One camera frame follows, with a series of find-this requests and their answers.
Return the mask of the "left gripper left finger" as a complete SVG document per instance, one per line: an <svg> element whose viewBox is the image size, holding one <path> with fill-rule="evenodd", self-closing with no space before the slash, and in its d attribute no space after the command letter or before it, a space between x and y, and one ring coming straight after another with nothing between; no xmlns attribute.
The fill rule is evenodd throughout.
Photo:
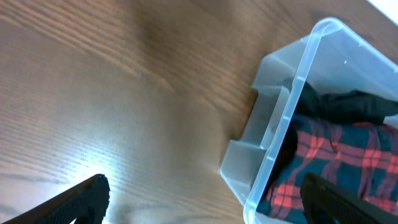
<svg viewBox="0 0 398 224"><path fill-rule="evenodd" d="M106 176L96 174L4 224L101 224L109 192Z"/></svg>

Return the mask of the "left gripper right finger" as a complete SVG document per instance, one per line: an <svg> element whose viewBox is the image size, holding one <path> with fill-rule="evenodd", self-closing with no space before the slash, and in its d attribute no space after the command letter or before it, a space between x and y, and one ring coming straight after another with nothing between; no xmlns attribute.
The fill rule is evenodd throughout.
<svg viewBox="0 0 398 224"><path fill-rule="evenodd" d="M300 188L308 224L397 224L397 216L307 173Z"/></svg>

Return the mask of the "red navy plaid shirt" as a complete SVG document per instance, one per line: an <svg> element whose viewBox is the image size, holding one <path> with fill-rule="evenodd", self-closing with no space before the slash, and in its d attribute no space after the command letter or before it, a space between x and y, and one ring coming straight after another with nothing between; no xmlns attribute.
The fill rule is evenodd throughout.
<svg viewBox="0 0 398 224"><path fill-rule="evenodd" d="M311 172L359 198L397 213L397 130L372 123L335 124L295 115L292 161L265 193L257 211L306 223L300 186Z"/></svg>

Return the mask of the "black garment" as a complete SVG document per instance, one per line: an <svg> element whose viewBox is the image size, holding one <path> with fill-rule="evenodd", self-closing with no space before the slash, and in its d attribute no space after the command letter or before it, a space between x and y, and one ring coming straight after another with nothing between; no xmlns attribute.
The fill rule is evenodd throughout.
<svg viewBox="0 0 398 224"><path fill-rule="evenodd" d="M294 111L294 116L318 118L335 124L372 123L378 126L387 126L384 120L396 114L395 101L358 90L320 95L308 83L304 85ZM289 124L271 174L272 181L276 180L282 169L292 161L293 139L292 127Z"/></svg>

